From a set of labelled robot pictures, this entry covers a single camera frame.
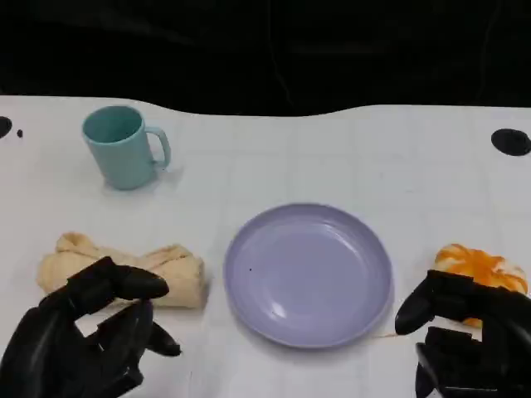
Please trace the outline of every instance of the black dot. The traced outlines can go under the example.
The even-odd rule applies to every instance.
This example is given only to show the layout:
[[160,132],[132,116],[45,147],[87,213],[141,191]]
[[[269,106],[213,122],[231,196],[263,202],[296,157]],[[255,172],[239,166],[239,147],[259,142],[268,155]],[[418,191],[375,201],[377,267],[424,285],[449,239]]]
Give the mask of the black dot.
[[5,116],[0,116],[0,138],[4,138],[11,131],[12,121]]
[[510,156],[523,156],[531,152],[531,140],[520,130],[501,129],[490,137],[492,144],[500,152]]

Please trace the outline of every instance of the plate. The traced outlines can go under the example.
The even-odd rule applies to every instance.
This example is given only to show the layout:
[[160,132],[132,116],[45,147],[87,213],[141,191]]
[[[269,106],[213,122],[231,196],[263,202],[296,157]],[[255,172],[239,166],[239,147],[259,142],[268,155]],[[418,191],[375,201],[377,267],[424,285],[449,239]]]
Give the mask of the plate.
[[248,221],[227,251],[229,303],[249,328],[292,347],[324,348],[369,332],[392,302],[392,267],[359,219],[292,204]]

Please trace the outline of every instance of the mug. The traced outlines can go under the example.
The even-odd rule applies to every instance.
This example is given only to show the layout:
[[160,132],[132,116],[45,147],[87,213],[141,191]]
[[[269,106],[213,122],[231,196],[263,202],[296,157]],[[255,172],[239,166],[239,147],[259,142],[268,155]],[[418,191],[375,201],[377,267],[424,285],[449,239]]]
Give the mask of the mug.
[[[164,160],[153,160],[148,133],[160,139]],[[107,106],[83,122],[83,136],[105,180],[114,188],[135,189],[152,181],[157,169],[169,165],[172,154],[168,138],[158,127],[146,127],[138,110],[130,106]]]

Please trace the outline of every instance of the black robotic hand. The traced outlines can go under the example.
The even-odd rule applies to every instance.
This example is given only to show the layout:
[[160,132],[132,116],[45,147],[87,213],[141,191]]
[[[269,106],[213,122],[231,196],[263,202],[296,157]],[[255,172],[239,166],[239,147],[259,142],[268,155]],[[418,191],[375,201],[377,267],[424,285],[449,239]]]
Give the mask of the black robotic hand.
[[472,278],[428,271],[395,319],[398,334],[414,332],[435,316],[483,321],[481,342],[471,334],[429,328],[417,344],[417,398],[437,389],[445,398],[531,396],[531,300]]
[[[109,257],[68,279],[18,324],[0,363],[2,398],[115,398],[139,386],[145,349],[175,357],[179,345],[153,321],[150,299],[168,293],[155,274]],[[137,299],[85,337],[75,321],[114,299]]]

